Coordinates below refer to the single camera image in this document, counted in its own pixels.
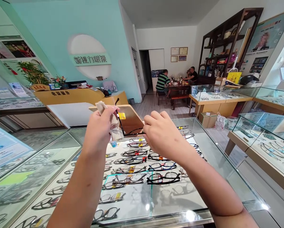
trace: plastic bag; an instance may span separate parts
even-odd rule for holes
[[[218,117],[214,128],[218,130],[223,130],[226,124],[227,124],[227,119],[224,116],[220,115],[220,113],[218,112]]]
[[[235,125],[236,125],[236,123],[237,123],[237,121],[238,121],[237,117],[232,117],[232,116],[228,117],[227,118],[226,128],[228,130],[233,130]]]

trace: cardboard box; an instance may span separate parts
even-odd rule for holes
[[[215,126],[218,115],[214,112],[201,112],[199,121],[204,128],[212,128]]]
[[[224,86],[226,78],[216,78],[215,85]]]

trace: doorway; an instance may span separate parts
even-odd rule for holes
[[[150,92],[153,92],[152,78],[151,78],[151,62],[149,59],[149,51],[148,50],[140,51],[140,57],[141,57],[141,65],[142,65],[142,71],[143,71],[143,77],[144,77],[145,90],[146,90],[146,94],[149,94]]]

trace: mint green wall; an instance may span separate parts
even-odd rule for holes
[[[87,34],[96,38],[111,58],[112,73],[108,80],[115,81],[119,90],[125,90],[127,98],[140,101],[118,0],[38,1],[11,5],[0,1],[0,5],[22,34],[21,23],[17,21],[27,26],[59,75],[68,81],[86,80],[93,86],[102,85],[101,81],[82,75],[67,52],[68,39],[72,35]]]
[[[43,64],[47,67],[48,71],[53,75],[58,75],[58,72],[54,68],[54,66],[51,64],[39,44],[36,42],[35,38],[32,36],[26,25],[23,23],[21,18],[18,16],[17,12],[13,9],[12,5],[0,0],[0,6],[4,10],[4,12],[7,14],[9,19],[12,21],[14,26],[17,28],[17,30],[20,32],[20,35],[27,41],[28,45],[33,49],[35,54],[39,57],[39,59],[43,62]]]

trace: glass display case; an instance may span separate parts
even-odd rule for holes
[[[284,116],[266,112],[239,114],[233,133],[269,164],[266,172],[277,170],[284,176]]]
[[[226,101],[230,99],[253,97],[256,88],[239,89],[217,85],[192,85],[191,95],[198,101]]]
[[[228,181],[249,212],[268,208],[196,118],[173,121],[198,154]],[[71,178],[85,132],[86,128],[68,130],[0,179],[0,228],[46,227]],[[123,159],[131,162],[124,164]],[[163,179],[158,185],[152,184],[157,177],[170,175],[175,175],[174,182],[164,184]],[[124,184],[128,181],[136,184]],[[108,210],[110,216],[102,220],[102,211]],[[116,148],[108,144],[101,198],[93,224],[151,227],[156,222],[158,227],[187,227],[193,221],[202,224],[212,220],[182,167],[153,153],[144,138],[124,138]]]
[[[36,97],[0,99],[0,110],[44,107]]]
[[[284,91],[277,86],[260,87],[256,98],[284,106]]]

